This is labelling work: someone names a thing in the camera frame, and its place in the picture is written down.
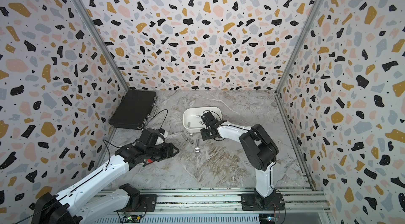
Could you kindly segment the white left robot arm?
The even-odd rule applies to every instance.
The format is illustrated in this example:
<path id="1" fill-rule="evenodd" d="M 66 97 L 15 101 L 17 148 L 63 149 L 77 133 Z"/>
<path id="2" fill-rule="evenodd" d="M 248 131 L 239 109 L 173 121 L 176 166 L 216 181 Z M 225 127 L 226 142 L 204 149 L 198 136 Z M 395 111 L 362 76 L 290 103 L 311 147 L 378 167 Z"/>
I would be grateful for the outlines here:
<path id="1" fill-rule="evenodd" d="M 133 143 L 118 147 L 108 161 L 72 186 L 52 195 L 45 193 L 35 204 L 33 224 L 91 224 L 116 211 L 153 211 L 155 195 L 143 196 L 130 184 L 93 201 L 102 189 L 138 165 L 174 157 L 179 149 L 167 143 L 163 129 L 144 129 Z"/>

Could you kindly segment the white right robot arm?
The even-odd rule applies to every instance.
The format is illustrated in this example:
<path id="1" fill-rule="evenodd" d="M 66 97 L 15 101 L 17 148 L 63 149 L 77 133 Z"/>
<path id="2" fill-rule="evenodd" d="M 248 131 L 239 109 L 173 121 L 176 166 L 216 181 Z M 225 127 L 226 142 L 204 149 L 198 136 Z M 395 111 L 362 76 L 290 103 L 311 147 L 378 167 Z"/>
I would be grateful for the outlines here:
<path id="1" fill-rule="evenodd" d="M 219 120 L 214 114 L 206 110 L 200 117 L 205 126 L 200 130 L 202 139 L 229 139 L 240 143 L 248 161 L 255 168 L 255 205 L 261 209 L 270 207 L 276 195 L 273 168 L 279 150 L 275 142 L 260 124 L 243 127 Z"/>

